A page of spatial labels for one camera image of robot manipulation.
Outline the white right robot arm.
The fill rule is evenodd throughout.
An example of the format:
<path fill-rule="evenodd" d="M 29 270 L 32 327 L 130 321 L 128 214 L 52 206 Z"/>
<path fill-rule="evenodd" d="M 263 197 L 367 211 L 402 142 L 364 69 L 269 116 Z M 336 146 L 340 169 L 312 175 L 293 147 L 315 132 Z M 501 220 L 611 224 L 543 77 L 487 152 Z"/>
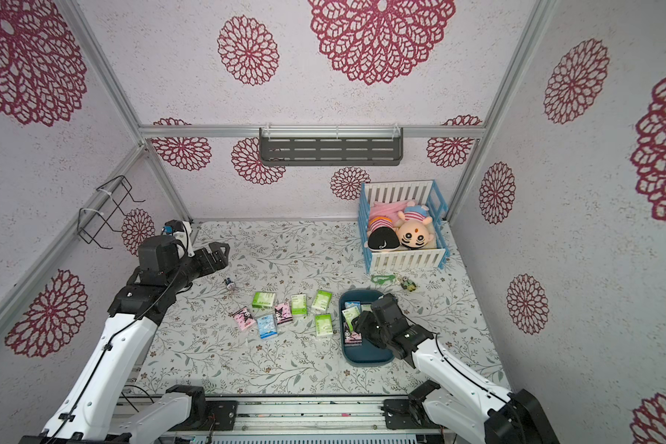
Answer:
<path fill-rule="evenodd" d="M 468 443 L 559 441 L 532 393 L 513 393 L 482 377 L 443 347 L 437 334 L 408 319 L 392 294 L 343 322 L 427 377 L 405 401 L 385 401 L 388 428 L 445 428 Z"/>

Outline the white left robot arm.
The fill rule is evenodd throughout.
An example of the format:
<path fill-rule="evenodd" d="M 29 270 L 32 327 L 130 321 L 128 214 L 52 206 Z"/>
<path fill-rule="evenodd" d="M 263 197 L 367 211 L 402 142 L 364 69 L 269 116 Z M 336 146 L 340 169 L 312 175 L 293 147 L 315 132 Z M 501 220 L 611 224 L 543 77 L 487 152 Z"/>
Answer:
<path fill-rule="evenodd" d="M 108 309 L 101 338 L 65 401 L 36 436 L 23 443 L 155 443 L 174 428 L 205 424 L 201 387 L 176 385 L 119 427 L 112 421 L 133 366 L 177 296 L 196 279 L 229 264 L 229 244 L 192 248 L 190 236 L 153 236 L 138 249 L 139 265 Z"/>

